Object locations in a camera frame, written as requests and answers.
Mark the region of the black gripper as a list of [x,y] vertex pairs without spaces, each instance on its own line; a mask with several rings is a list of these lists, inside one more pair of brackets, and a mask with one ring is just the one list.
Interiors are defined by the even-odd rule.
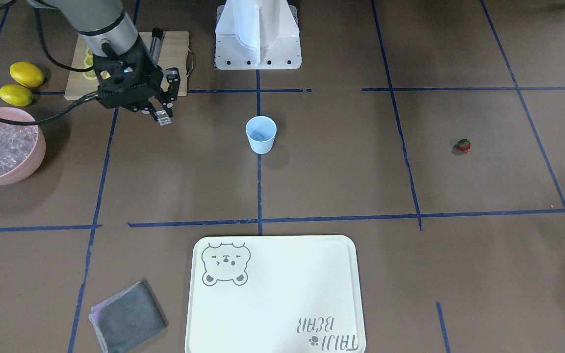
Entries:
[[97,100],[103,107],[144,112],[157,123],[173,117],[171,108],[181,83],[177,68],[164,70],[154,63],[141,38],[122,54],[103,40],[101,51],[105,55],[95,55],[93,60],[99,81]]

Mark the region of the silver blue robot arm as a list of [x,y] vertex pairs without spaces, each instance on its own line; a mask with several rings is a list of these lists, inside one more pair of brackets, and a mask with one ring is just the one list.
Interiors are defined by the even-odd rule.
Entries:
[[38,37],[48,53],[41,29],[40,9],[60,11],[93,53],[92,70],[99,78],[97,90],[75,100],[62,112],[34,122],[43,125],[60,119],[74,108],[93,100],[107,109],[123,107],[150,114],[160,125],[171,123],[171,106],[179,96],[181,75],[175,67],[162,69],[155,57],[163,31],[155,27],[146,46],[120,0],[30,0]]

